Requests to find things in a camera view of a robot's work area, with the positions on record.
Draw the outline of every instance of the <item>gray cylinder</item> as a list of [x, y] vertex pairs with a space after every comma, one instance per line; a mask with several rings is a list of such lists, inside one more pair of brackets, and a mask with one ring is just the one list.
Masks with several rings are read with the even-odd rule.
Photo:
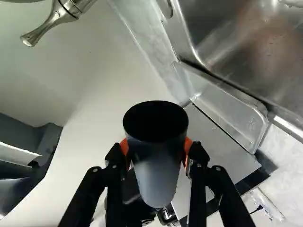
[[184, 155], [186, 112], [171, 102], [143, 102], [126, 112], [123, 126], [142, 199], [154, 208], [167, 206]]

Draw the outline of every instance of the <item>faucet handle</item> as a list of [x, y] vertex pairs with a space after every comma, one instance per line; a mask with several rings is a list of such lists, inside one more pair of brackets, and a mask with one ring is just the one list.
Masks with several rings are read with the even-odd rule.
[[20, 39], [26, 46], [34, 47], [40, 38], [52, 27], [75, 21], [80, 14], [82, 13], [70, 0], [67, 0], [64, 5], [59, 0], [53, 0], [51, 12], [46, 21], [35, 30], [20, 36]]

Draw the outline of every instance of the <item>metal faucet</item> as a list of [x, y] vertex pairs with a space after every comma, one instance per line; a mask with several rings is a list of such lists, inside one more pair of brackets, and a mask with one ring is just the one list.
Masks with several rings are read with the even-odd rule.
[[20, 36], [20, 39], [26, 46], [34, 47], [52, 27], [79, 19], [95, 2], [96, 0], [53, 0], [46, 21], [35, 30]]

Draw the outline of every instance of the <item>black cable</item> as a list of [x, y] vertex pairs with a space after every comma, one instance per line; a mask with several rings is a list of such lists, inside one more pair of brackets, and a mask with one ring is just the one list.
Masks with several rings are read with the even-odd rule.
[[258, 208], [256, 208], [253, 212], [251, 212], [250, 214], [253, 214], [255, 212], [257, 212], [258, 210], [262, 210], [264, 207], [262, 207], [262, 205], [259, 205]]

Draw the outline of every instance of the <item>cylinder opening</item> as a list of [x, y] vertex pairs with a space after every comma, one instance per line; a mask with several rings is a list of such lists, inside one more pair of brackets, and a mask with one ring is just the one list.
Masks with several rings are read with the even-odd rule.
[[147, 101], [131, 107], [123, 118], [125, 132], [144, 142], [164, 142], [186, 132], [188, 116], [167, 101]]

